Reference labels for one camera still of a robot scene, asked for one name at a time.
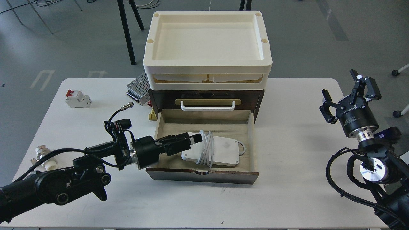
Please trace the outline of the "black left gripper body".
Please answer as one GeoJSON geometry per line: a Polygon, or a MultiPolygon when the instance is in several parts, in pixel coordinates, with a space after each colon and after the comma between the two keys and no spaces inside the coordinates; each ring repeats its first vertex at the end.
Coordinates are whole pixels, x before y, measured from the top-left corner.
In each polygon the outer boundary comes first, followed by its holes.
{"type": "Polygon", "coordinates": [[[131,142],[134,150],[134,163],[138,169],[144,169],[159,162],[159,155],[167,153],[169,146],[161,144],[151,136],[146,136],[131,142]]]}

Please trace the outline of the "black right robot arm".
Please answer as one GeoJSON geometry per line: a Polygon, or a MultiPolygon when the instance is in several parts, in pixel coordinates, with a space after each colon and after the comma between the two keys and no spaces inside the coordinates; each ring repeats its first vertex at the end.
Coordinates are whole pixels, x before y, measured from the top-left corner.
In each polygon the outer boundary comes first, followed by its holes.
{"type": "Polygon", "coordinates": [[[369,206],[389,229],[407,230],[408,221],[408,164],[394,153],[393,145],[401,132],[390,127],[376,133],[379,125],[369,108],[372,100],[381,99],[376,81],[350,70],[354,79],[352,92],[334,103],[327,90],[322,90],[320,111],[327,123],[342,125],[346,137],[356,138],[356,149],[342,148],[333,154],[326,166],[326,179],[341,197],[369,206]],[[375,202],[351,195],[333,181],[330,170],[336,158],[352,153],[347,161],[347,176],[360,188],[369,190],[375,202]]]}

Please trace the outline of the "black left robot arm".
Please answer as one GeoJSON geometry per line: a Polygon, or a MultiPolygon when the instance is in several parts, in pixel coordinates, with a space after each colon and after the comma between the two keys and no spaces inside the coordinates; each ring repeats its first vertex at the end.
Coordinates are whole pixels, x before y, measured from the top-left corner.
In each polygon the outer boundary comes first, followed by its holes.
{"type": "Polygon", "coordinates": [[[94,193],[101,201],[107,200],[104,186],[111,182],[111,175],[105,166],[118,170],[136,164],[144,169],[159,162],[159,156],[168,156],[189,150],[191,145],[203,140],[200,134],[188,133],[169,135],[160,139],[151,136],[135,139],[131,136],[128,146],[125,132],[131,127],[129,119],[104,122],[112,141],[85,149],[61,148],[53,150],[38,160],[22,176],[11,184],[1,187],[1,222],[10,222],[12,218],[46,203],[65,205],[84,195],[94,193]],[[36,168],[46,160],[60,153],[80,152],[84,156],[73,160],[73,166],[37,171],[36,168]]]}

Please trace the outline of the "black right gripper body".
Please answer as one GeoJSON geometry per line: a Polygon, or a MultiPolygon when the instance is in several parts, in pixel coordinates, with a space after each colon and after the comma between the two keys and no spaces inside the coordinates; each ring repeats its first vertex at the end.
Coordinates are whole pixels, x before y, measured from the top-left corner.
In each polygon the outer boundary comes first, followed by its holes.
{"type": "Polygon", "coordinates": [[[338,102],[339,108],[336,109],[336,117],[346,137],[353,137],[353,131],[362,127],[370,127],[372,132],[378,130],[379,124],[365,98],[358,96],[352,104],[349,102],[350,96],[344,97],[338,102]]]}

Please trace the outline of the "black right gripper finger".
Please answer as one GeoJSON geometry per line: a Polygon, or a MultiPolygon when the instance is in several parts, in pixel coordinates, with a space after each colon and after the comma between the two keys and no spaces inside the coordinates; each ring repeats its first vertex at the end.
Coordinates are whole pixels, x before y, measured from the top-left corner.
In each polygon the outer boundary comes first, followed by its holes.
{"type": "Polygon", "coordinates": [[[371,100],[380,100],[382,98],[376,81],[371,77],[359,75],[356,70],[351,69],[350,74],[355,81],[354,88],[349,96],[349,103],[356,104],[358,98],[366,102],[371,100]]]}
{"type": "Polygon", "coordinates": [[[322,90],[322,93],[323,105],[319,107],[319,110],[327,123],[335,124],[338,121],[338,118],[331,113],[330,107],[337,109],[337,104],[332,102],[332,98],[327,90],[322,90]]]}

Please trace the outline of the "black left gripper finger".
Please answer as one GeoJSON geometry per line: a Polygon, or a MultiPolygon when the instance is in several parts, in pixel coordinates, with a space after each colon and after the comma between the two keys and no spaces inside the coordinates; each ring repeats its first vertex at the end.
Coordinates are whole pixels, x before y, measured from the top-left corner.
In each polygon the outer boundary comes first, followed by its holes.
{"type": "Polygon", "coordinates": [[[193,144],[202,142],[203,138],[201,134],[182,133],[177,135],[168,135],[160,138],[158,141],[163,145],[191,146],[193,144]]]}
{"type": "Polygon", "coordinates": [[[168,156],[172,156],[177,153],[183,152],[184,150],[189,150],[190,146],[191,146],[190,142],[170,143],[166,146],[166,154],[168,156]]]}

